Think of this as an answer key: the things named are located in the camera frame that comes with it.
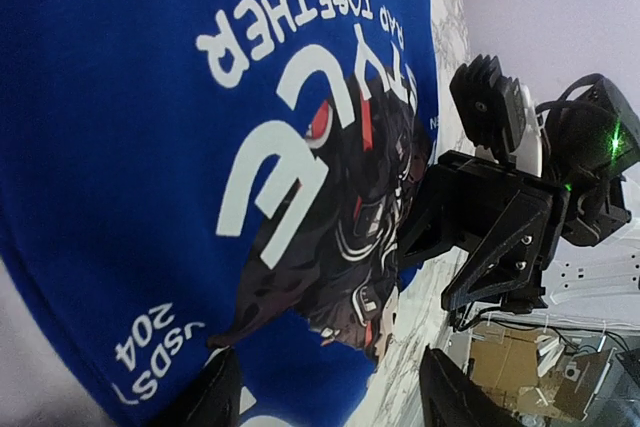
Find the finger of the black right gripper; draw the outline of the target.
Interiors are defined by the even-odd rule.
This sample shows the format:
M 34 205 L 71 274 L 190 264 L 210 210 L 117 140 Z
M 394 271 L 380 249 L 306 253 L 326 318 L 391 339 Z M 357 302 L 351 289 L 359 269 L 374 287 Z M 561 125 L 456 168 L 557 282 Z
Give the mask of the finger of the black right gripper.
M 442 292 L 442 308 L 454 311 L 524 288 L 549 262 L 549 221 L 548 196 L 517 192 Z
M 471 252 L 480 235 L 470 229 L 463 212 L 462 193 L 455 176 L 426 176 L 409 214 L 398 230 L 400 270 L 449 252 L 453 247 Z

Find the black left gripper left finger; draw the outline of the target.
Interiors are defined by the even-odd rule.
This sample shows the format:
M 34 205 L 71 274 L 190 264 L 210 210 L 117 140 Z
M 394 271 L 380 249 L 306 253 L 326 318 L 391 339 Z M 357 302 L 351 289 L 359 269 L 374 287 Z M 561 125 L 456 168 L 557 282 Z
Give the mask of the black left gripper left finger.
M 237 426 L 242 373 L 233 349 L 224 349 L 172 404 L 173 426 Z

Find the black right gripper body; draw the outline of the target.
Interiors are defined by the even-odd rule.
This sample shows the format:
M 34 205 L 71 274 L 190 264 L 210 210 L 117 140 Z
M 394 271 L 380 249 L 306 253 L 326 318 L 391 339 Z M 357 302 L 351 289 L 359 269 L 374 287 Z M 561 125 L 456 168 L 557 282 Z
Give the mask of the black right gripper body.
M 488 230 L 491 220 L 501 213 L 508 202 L 519 191 L 550 198 L 550 221 L 548 227 L 549 262 L 533 272 L 532 279 L 522 289 L 509 292 L 499 298 L 487 298 L 486 302 L 509 308 L 516 304 L 528 309 L 544 308 L 542 300 L 542 273 L 550 265 L 562 231 L 569 203 L 569 192 L 562 186 L 549 183 L 539 177 L 508 169 L 487 160 L 456 151 L 443 154 L 437 167 L 446 176 L 455 176 L 462 193 L 463 212 L 467 214 L 470 229 L 480 235 Z

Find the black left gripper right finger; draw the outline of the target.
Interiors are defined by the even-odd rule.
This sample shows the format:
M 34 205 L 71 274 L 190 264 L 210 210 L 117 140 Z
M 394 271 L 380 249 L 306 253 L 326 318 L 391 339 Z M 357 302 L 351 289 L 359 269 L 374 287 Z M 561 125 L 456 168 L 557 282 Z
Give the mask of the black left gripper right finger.
M 441 349 L 427 346 L 419 367 L 425 426 L 520 427 L 496 405 Z

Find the royal blue printed t-shirt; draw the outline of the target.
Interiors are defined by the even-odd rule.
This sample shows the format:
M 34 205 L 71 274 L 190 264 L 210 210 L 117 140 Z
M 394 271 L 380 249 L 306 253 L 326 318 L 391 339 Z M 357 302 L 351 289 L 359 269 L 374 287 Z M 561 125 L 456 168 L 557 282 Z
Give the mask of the royal blue printed t-shirt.
M 431 0 L 1 0 L 1 422 L 342 426 L 393 338 Z

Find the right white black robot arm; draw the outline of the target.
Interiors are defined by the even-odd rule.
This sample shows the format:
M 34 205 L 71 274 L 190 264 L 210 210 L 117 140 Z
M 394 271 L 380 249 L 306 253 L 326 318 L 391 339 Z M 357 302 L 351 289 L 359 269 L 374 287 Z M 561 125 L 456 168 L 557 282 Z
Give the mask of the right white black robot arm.
M 639 160 L 638 116 L 599 74 L 534 109 L 500 74 L 463 68 L 450 90 L 467 137 L 490 156 L 452 150 L 428 168 L 400 230 L 400 265 L 459 248 L 467 259 L 442 292 L 443 309 L 542 309 L 558 243 L 593 247 L 631 219 L 622 181 Z

